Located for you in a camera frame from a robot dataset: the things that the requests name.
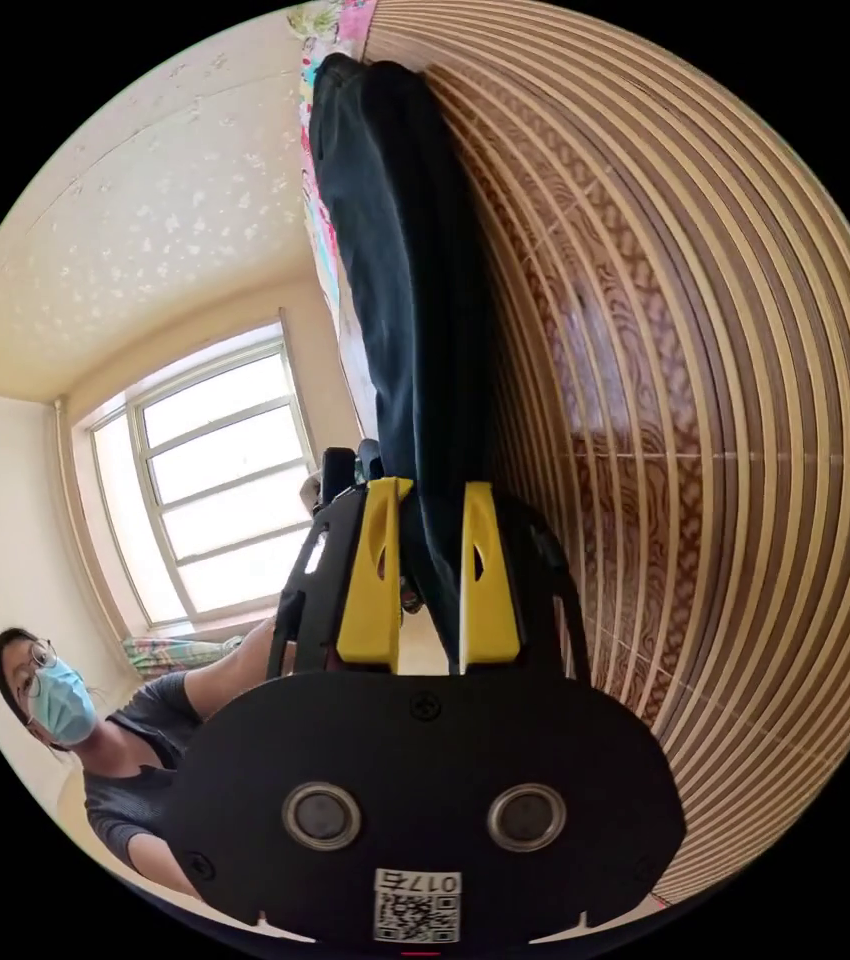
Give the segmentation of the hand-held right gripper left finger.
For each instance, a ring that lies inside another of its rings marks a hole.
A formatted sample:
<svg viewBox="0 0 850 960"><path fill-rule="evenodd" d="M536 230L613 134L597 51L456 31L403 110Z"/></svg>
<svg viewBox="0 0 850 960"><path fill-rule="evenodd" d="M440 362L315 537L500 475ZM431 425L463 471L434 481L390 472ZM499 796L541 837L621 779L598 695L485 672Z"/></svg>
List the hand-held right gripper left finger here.
<svg viewBox="0 0 850 960"><path fill-rule="evenodd" d="M398 670L401 602L400 507L413 482L371 481L364 492L336 653L348 667Z"/></svg>

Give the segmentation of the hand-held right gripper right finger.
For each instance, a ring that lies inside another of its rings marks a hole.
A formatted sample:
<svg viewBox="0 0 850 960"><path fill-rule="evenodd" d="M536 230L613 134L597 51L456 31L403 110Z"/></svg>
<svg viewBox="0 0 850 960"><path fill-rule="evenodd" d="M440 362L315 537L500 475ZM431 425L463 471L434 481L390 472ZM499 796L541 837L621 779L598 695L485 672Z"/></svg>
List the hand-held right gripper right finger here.
<svg viewBox="0 0 850 960"><path fill-rule="evenodd" d="M471 481L465 486L459 594L459 667L513 663L521 642L488 482Z"/></svg>

